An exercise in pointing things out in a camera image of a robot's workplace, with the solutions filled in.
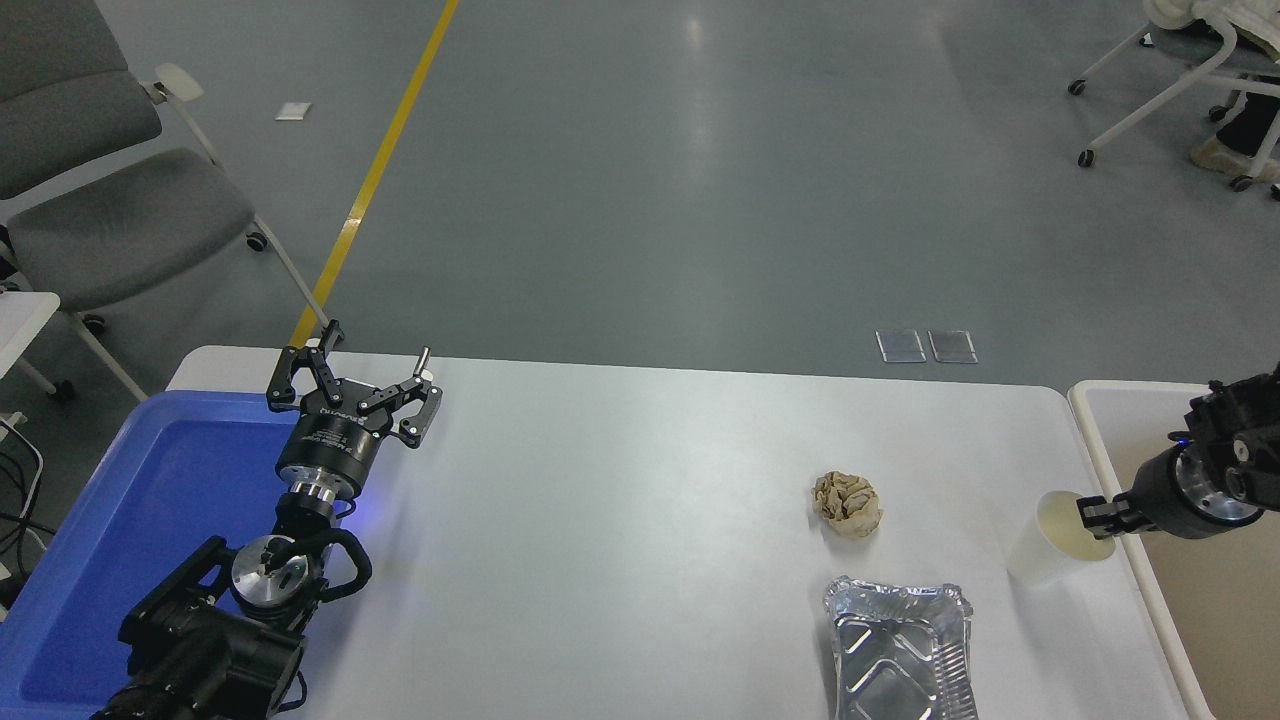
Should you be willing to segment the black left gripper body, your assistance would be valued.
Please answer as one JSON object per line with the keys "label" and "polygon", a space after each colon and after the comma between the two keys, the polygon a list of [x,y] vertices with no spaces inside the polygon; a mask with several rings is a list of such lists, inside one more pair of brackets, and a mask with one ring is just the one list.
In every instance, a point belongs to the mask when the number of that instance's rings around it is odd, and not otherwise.
{"label": "black left gripper body", "polygon": [[342,386],[340,391],[343,400],[335,407],[321,389],[302,397],[300,418],[275,465],[283,482],[319,479],[334,486],[338,496],[362,493],[390,415],[387,410],[358,414],[358,405],[378,392],[375,386]]}

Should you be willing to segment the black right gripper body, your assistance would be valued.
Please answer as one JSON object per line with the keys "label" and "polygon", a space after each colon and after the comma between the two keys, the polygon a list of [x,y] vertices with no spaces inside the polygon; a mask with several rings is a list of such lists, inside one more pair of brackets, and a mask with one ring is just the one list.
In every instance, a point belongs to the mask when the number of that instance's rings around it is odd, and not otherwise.
{"label": "black right gripper body", "polygon": [[1140,515],[1137,533],[1165,533],[1187,541],[1206,537],[1201,515],[1187,503],[1176,469],[1183,447],[1169,447],[1140,464],[1130,487],[1130,510]]}

